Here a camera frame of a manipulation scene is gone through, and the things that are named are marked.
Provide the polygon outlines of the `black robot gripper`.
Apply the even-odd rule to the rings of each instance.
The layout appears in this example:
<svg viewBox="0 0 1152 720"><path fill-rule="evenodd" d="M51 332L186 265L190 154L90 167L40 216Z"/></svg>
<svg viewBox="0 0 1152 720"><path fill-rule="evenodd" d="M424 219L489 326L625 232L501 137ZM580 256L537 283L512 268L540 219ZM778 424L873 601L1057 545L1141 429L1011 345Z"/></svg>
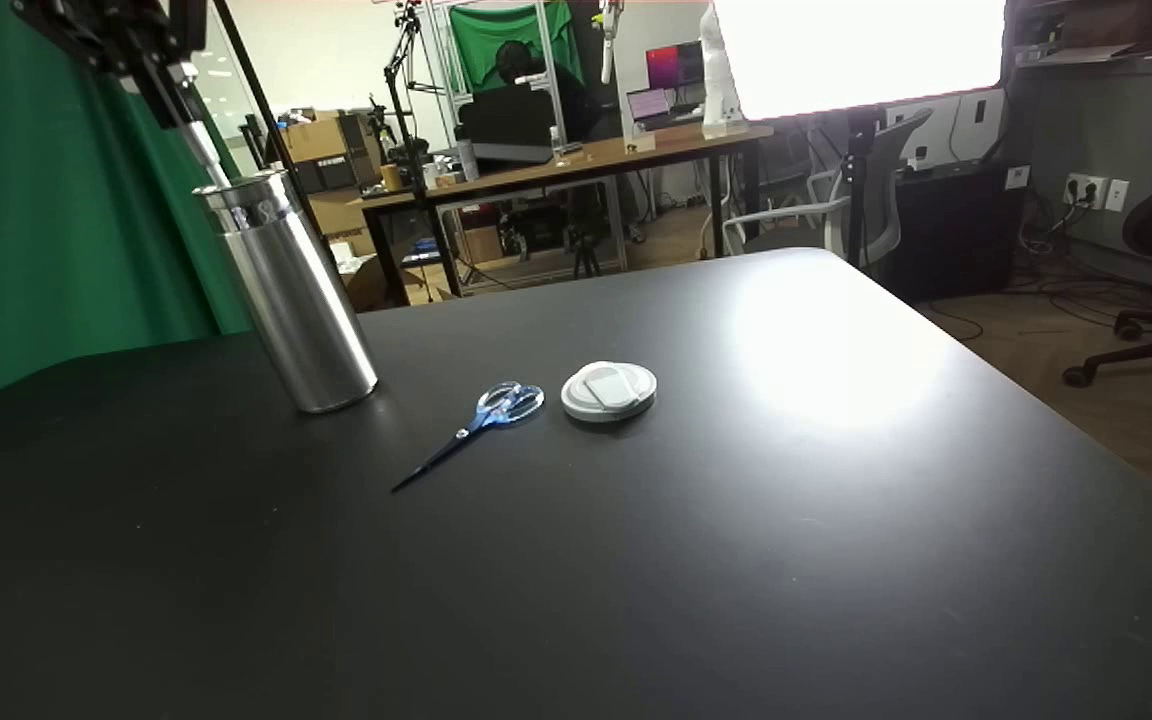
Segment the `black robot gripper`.
<svg viewBox="0 0 1152 720"><path fill-rule="evenodd" d="M17 14L74 64L138 90L177 88L209 32L209 0L17 0Z"/></svg>

